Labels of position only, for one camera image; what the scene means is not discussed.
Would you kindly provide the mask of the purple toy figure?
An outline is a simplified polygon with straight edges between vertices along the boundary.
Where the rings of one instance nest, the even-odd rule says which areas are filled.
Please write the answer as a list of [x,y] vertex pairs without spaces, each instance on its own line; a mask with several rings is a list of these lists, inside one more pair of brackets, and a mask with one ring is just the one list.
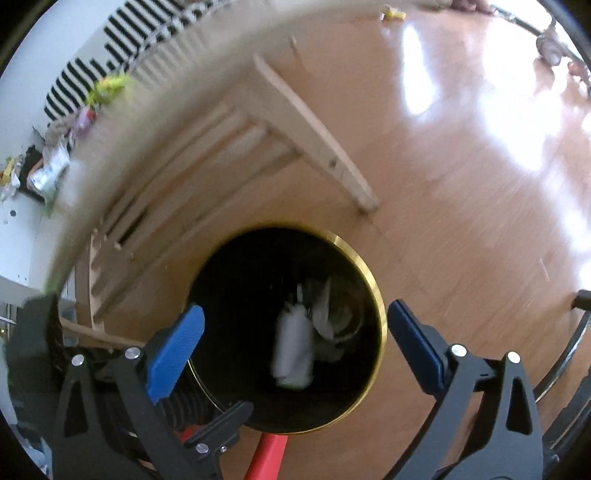
[[75,135],[81,135],[86,132],[94,123],[96,119],[96,111],[92,106],[85,106],[81,108],[71,127],[71,131]]

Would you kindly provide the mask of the black gold-rimmed trash bin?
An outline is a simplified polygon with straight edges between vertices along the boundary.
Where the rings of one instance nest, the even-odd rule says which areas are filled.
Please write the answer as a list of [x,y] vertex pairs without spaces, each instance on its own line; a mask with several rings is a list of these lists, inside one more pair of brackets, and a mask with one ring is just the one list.
[[204,334],[188,365],[219,410],[252,404],[273,434],[338,422],[372,388],[386,309],[362,257],[328,230],[273,223],[235,233],[200,267],[188,300]]

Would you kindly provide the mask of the white tissue paper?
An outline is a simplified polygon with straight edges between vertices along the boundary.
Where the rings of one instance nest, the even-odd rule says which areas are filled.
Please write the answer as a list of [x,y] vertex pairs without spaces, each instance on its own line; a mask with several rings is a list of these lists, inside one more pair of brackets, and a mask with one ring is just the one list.
[[287,389],[304,389],[311,384],[315,359],[334,362],[342,357],[335,346],[335,330],[329,322],[331,283],[315,297],[311,308],[304,305],[303,288],[297,286],[297,302],[287,303],[277,320],[273,378]]

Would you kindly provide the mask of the white cabinet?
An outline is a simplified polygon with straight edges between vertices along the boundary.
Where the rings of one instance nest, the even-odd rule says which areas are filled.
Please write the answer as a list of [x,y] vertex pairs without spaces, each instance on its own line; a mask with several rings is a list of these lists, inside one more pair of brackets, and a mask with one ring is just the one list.
[[38,294],[30,281],[43,206],[22,192],[1,203],[1,301],[20,306]]

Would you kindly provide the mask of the black white striped blanket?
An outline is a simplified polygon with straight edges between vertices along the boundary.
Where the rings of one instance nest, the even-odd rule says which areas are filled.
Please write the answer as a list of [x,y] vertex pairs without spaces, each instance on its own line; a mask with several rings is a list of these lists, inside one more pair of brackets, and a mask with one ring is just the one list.
[[125,1],[68,60],[45,96],[40,125],[82,107],[94,84],[127,73],[137,59],[185,27],[197,23],[221,1]]

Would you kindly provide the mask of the child tricycle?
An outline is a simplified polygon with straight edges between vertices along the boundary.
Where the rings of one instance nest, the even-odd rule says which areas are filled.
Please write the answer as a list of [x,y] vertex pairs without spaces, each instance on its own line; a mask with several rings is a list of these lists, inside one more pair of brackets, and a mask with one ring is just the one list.
[[548,24],[544,28],[537,28],[514,12],[501,7],[498,2],[493,3],[492,8],[496,16],[525,29],[536,37],[535,45],[539,58],[548,68],[558,67],[562,60],[566,59],[569,75],[586,87],[587,97],[590,97],[590,70],[574,49],[562,40],[557,31],[558,22],[552,13],[547,13]]

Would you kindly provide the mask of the yellow box on cabinet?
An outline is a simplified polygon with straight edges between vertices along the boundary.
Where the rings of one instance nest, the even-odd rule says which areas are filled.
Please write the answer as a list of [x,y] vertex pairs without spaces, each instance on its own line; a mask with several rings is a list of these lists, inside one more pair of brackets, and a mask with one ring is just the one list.
[[0,174],[0,185],[5,186],[11,180],[11,175],[14,169],[15,159],[13,157],[8,157],[5,160],[4,168]]

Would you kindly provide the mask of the yellow toy on floor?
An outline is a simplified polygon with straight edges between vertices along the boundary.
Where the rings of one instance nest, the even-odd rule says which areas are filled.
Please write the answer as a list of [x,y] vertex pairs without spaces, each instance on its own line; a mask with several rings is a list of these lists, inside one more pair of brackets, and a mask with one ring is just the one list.
[[407,14],[397,7],[389,4],[385,5],[382,10],[383,21],[405,21]]

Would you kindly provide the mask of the yellow green snack wrapper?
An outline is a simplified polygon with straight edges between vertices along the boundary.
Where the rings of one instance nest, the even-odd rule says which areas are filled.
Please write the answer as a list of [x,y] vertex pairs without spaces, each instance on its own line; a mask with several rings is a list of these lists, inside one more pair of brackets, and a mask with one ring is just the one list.
[[106,105],[113,101],[131,82],[127,74],[115,74],[96,81],[88,92],[85,104],[87,106]]

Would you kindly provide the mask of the crumpled white snack cup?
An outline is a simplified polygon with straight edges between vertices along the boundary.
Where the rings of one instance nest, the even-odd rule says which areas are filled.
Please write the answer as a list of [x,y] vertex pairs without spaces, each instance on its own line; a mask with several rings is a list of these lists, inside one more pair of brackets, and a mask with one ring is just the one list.
[[39,195],[45,203],[52,202],[69,165],[69,151],[66,146],[60,144],[42,158],[39,167],[30,171],[27,177],[28,188]]

